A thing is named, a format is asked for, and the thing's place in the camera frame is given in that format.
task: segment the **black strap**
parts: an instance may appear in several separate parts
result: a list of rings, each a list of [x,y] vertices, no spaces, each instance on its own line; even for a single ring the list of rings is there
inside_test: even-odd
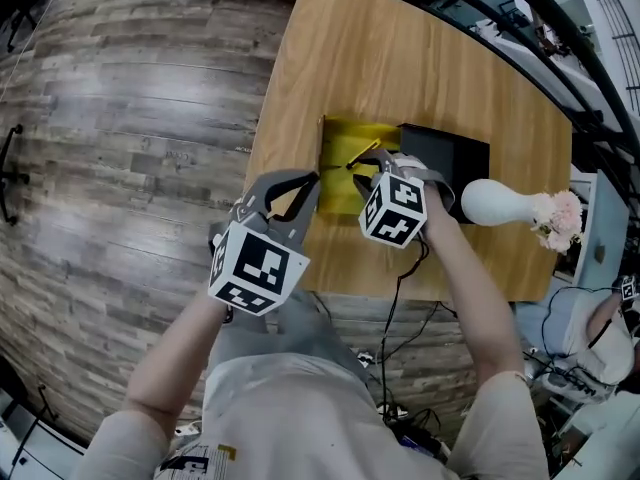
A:
[[[593,348],[593,346],[598,343],[598,340],[602,337],[602,335],[604,334],[604,332],[609,328],[609,326],[611,325],[611,319],[607,320],[607,322],[602,326],[602,329],[600,330],[600,332],[598,333],[598,335],[593,338],[591,340],[591,343],[589,343],[589,346],[587,347],[588,349]]]

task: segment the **pink flower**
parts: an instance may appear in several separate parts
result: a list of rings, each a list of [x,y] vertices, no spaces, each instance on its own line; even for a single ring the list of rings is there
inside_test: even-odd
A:
[[[545,238],[540,237],[540,243],[546,247],[547,249],[552,249],[554,251],[565,253],[571,247],[571,235],[570,234],[560,234],[555,231],[551,231],[549,236]]]
[[[551,218],[552,227],[563,235],[571,236],[580,233],[582,231],[582,206],[578,197],[568,190],[563,190],[553,196],[553,202],[556,211]]]
[[[551,218],[556,211],[556,204],[553,202],[553,198],[544,192],[535,194],[533,197],[533,213],[536,228],[538,228],[541,224],[549,224],[551,222]]]

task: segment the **white sleeve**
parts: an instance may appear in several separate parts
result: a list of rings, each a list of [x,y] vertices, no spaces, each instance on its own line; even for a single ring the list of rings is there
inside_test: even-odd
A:
[[[591,347],[596,357],[604,365],[598,380],[605,384],[618,384],[629,375],[635,361],[633,342],[628,334],[614,322]]]
[[[540,426],[520,373],[498,373],[480,387],[447,467],[463,479],[548,480]]]
[[[73,480],[152,479],[169,441],[151,417],[120,411],[102,422]]]

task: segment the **black pole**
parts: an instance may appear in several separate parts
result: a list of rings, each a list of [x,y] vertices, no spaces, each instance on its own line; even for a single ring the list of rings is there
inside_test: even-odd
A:
[[[579,33],[575,24],[567,16],[567,13],[555,2],[555,0],[526,0],[536,13],[540,15],[543,21],[549,24],[551,28],[562,38],[563,42],[571,49],[574,55],[582,63],[589,76],[598,86],[602,95],[611,107],[620,128],[625,134],[627,146],[633,151],[636,161],[640,162],[640,142],[636,135],[635,128],[627,109],[618,94],[616,87],[613,85],[611,78],[607,74],[598,57],[588,45],[587,40]]]
[[[474,9],[480,11],[490,20],[495,21],[501,29],[509,32],[517,41],[519,41],[524,47],[526,47],[531,53],[533,53],[569,90],[569,92],[578,101],[582,108],[585,109],[585,111],[591,118],[591,121],[593,123],[600,123],[598,116],[595,114],[594,110],[591,108],[591,105],[589,105],[589,102],[584,98],[582,93],[576,88],[575,85],[573,85],[573,82],[569,80],[569,77],[567,77],[567,75],[565,75],[564,72],[558,66],[556,66],[553,61],[549,59],[549,57],[547,57],[547,55],[538,47],[538,45],[534,41],[524,35],[508,19],[501,16],[499,12],[495,11],[481,0],[462,1],[469,4]]]

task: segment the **power cord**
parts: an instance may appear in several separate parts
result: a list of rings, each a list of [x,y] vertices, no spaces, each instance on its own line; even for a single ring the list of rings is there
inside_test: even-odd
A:
[[[431,317],[435,314],[435,312],[438,309],[438,304],[440,304],[439,302],[436,302],[436,306],[433,308],[433,310],[431,311],[431,313],[429,313],[429,316],[427,318],[425,318],[424,322],[422,322],[422,327],[420,327],[420,330],[415,333],[413,336],[411,336],[410,338],[407,338],[405,341],[403,341],[402,343],[400,343],[400,345],[398,345],[396,348],[394,348],[391,352],[389,352],[387,354],[386,357],[383,357],[382,360],[386,361],[387,359],[389,359],[393,354],[395,354],[398,350],[400,350],[402,347],[404,347],[405,345],[408,345],[409,343],[411,343],[412,341],[418,339],[420,337],[420,335],[422,334],[422,331],[424,331],[424,328],[427,326],[427,324],[429,323],[429,320],[431,320]]]
[[[438,301],[438,304],[440,305],[440,307],[442,307],[442,309],[451,313],[455,318],[458,318],[458,313],[456,313],[453,309],[448,308],[441,301]]]
[[[373,373],[369,372],[369,376],[380,386],[382,386],[382,381],[380,381],[380,379],[378,379],[378,377],[376,377]],[[391,391],[391,388],[387,387],[387,392],[389,393],[389,396],[391,397],[391,403],[396,405],[396,399],[393,396],[393,391]]]
[[[438,424],[438,431],[440,431],[442,429],[442,423],[440,422],[440,418],[438,417],[438,413],[436,411],[434,411],[433,409],[427,407],[426,409],[422,409],[421,411],[418,411],[416,414],[413,415],[412,421],[416,421],[418,419],[418,416],[422,413],[425,413],[424,417],[422,418],[422,420],[420,421],[420,423],[418,423],[418,428],[424,428],[425,425],[427,423],[429,423],[429,418],[431,418],[431,416],[434,417],[434,419],[436,420],[436,423]]]
[[[551,296],[551,299],[549,300],[549,304],[547,305],[547,314],[545,315],[544,319],[542,320],[542,329],[541,329],[541,335],[542,335],[542,346],[544,347],[544,352],[545,354],[550,358],[550,359],[568,359],[569,357],[575,355],[575,353],[573,354],[551,354],[549,352],[549,348],[547,347],[547,342],[545,339],[545,325],[547,324],[547,321],[549,320],[549,318],[551,317],[551,312],[552,312],[552,308],[551,306],[553,305],[553,300],[556,298],[556,296],[562,292],[562,291],[566,291],[566,290],[582,290],[588,293],[596,293],[596,292],[601,292],[604,290],[620,290],[619,288],[616,288],[614,286],[607,286],[604,288],[584,288],[582,286],[563,286],[562,288],[558,288],[556,290],[556,292]]]
[[[382,335],[382,340],[380,341],[380,347],[378,348],[378,352],[376,352],[376,358],[375,358],[375,362],[378,363],[378,358],[381,358],[380,361],[380,365],[381,365],[381,381],[382,381],[382,420],[386,423],[388,420],[388,411],[389,408],[387,406],[387,375],[386,375],[386,370],[385,370],[385,353],[384,353],[384,348],[385,348],[385,344],[387,342],[387,335],[389,333],[389,327],[391,326],[391,322],[393,321],[393,316],[395,315],[396,312],[396,305],[398,304],[398,296],[400,294],[400,285],[402,284],[402,281],[404,279],[406,279],[407,277],[413,275],[415,273],[415,271],[418,269],[418,267],[420,266],[420,264],[427,258],[427,256],[429,256],[429,246],[427,245],[427,243],[422,239],[422,237],[420,236],[420,234],[417,235],[418,241],[420,242],[420,256],[418,257],[418,259],[416,260],[416,262],[413,264],[413,266],[404,274],[398,276],[398,280],[396,282],[396,293],[393,297],[393,303],[391,304],[391,309],[389,310],[389,316],[387,318],[387,323],[384,326],[384,333]]]
[[[322,302],[322,299],[316,292],[310,292],[310,293],[313,295],[313,298],[316,300],[316,306],[320,306],[324,310],[324,312],[327,314],[327,317],[329,318],[329,323],[333,324],[333,315],[331,315],[331,311],[329,311],[329,308],[327,307],[327,305],[324,302]]]
[[[545,374],[546,372],[549,373],[555,373],[556,375],[560,375],[561,377],[563,377],[567,382],[570,382],[572,384],[574,384],[578,389],[580,390],[584,390],[585,392],[587,392],[588,394],[594,395],[596,394],[596,390],[591,388],[584,380],[582,380],[581,378],[575,376],[572,372],[574,370],[579,370],[581,372],[583,372],[587,377],[589,377],[590,380],[592,380],[593,382],[600,384],[606,388],[615,388],[616,386],[613,384],[606,384],[605,382],[599,381],[598,379],[596,379],[595,377],[593,377],[587,370],[585,370],[582,366],[574,366],[572,367],[570,370],[565,371],[562,370],[560,368],[557,368],[555,366],[553,366],[553,360],[549,360],[548,363],[545,363],[544,361],[542,361],[541,359],[537,358],[536,356],[534,356],[533,354],[529,354],[528,352],[524,352],[523,354],[525,356],[527,356],[530,359],[533,359],[534,361],[537,361],[538,363],[540,363],[544,369],[542,371],[540,371],[535,377],[533,377],[532,380],[536,380],[538,379],[541,375]]]

